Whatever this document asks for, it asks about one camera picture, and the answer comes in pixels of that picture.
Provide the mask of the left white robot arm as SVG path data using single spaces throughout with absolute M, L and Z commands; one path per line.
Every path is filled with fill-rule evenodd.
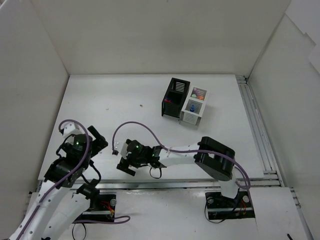
M 100 179 L 97 178 L 82 184 L 69 204 L 63 210 L 57 210 L 75 181 L 93 166 L 92 157 L 108 146 L 94 126 L 81 134 L 72 133 L 71 137 L 72 143 L 64 141 L 59 146 L 66 155 L 50 165 L 36 199 L 10 236 L 11 240 L 57 240 L 83 212 L 99 206 L 100 191 L 96 186 Z

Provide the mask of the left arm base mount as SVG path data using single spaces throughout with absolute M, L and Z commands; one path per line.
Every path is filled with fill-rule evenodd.
M 82 184 L 73 194 L 82 194 L 87 200 L 90 200 L 89 207 L 81 213 L 74 223 L 93 224 L 96 222 L 114 223 L 115 222 L 115 193 L 102 193 L 97 188 L 99 181 L 92 179 L 90 182 Z

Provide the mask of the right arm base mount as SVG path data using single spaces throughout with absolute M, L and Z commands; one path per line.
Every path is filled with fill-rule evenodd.
M 250 194 L 247 191 L 238 191 L 235 198 L 222 196 L 221 192 L 206 192 L 205 200 L 205 218 L 214 224 L 220 224 L 226 220 L 256 217 Z

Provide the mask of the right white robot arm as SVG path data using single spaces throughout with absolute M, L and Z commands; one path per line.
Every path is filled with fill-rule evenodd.
M 151 167 L 162 170 L 178 165 L 197 165 L 221 187 L 221 200 L 227 206 L 239 201 L 238 186 L 233 177 L 235 151 L 230 147 L 204 136 L 201 141 L 176 148 L 143 145 L 137 140 L 127 139 L 120 151 L 121 159 L 116 168 L 134 176 L 136 169 Z

